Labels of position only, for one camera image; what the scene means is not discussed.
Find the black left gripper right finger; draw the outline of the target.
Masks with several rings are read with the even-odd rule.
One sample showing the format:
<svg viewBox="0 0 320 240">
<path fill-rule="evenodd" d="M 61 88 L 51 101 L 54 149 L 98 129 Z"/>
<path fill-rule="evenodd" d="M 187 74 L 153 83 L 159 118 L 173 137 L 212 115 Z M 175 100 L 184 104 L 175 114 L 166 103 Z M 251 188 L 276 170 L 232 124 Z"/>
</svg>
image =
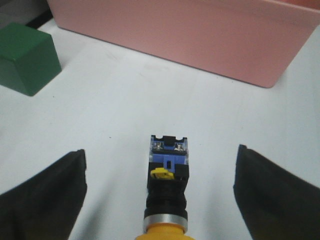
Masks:
<svg viewBox="0 0 320 240">
<path fill-rule="evenodd" d="M 235 201 L 254 240 L 318 240 L 320 189 L 240 145 Z"/>
</svg>

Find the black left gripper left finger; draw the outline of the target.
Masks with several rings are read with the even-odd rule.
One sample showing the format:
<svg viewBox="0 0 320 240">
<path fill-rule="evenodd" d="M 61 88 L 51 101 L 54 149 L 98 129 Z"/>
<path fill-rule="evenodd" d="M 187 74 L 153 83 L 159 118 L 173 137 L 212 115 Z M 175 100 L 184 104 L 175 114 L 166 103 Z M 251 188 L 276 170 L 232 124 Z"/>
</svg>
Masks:
<svg viewBox="0 0 320 240">
<path fill-rule="evenodd" d="M 71 151 L 0 196 L 2 240 L 67 240 L 87 193 L 86 155 Z"/>
</svg>

